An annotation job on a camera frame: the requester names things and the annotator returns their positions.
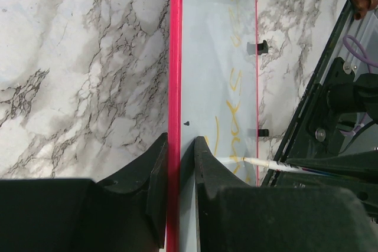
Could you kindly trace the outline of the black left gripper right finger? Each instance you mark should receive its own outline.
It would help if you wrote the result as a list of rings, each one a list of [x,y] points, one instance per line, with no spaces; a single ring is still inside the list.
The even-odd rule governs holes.
[[[252,187],[194,142],[200,251],[376,251],[377,232],[347,189]]]

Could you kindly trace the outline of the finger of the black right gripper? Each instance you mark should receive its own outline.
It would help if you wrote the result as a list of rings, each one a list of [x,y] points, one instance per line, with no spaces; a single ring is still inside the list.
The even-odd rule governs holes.
[[[377,184],[318,175],[281,173],[276,186],[333,186],[348,189],[363,203],[368,214],[377,214]]]
[[[330,158],[291,158],[290,165],[343,175],[377,175],[377,151],[354,153]]]

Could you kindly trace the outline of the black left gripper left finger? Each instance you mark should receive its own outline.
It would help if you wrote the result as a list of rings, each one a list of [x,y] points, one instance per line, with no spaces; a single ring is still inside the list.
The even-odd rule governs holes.
[[[3,179],[2,251],[158,251],[165,244],[168,138],[95,182]]]

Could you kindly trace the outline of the white marker pen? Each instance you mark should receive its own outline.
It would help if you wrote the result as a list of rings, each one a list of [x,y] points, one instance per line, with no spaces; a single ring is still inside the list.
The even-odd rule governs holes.
[[[293,166],[287,163],[282,163],[282,162],[277,162],[277,161],[262,160],[258,158],[243,158],[243,161],[251,163],[256,166],[262,166],[264,168],[268,168],[273,171],[292,172],[292,173],[298,173],[298,174],[322,175],[322,176],[331,175],[328,172],[322,172],[322,171],[318,171],[318,170],[310,169],[310,168],[303,168],[300,166]]]

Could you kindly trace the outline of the pink framed whiteboard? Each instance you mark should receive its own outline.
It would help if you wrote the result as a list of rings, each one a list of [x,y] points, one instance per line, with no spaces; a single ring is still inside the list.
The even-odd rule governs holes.
[[[258,184],[257,0],[170,0],[167,251],[198,251],[190,147]]]

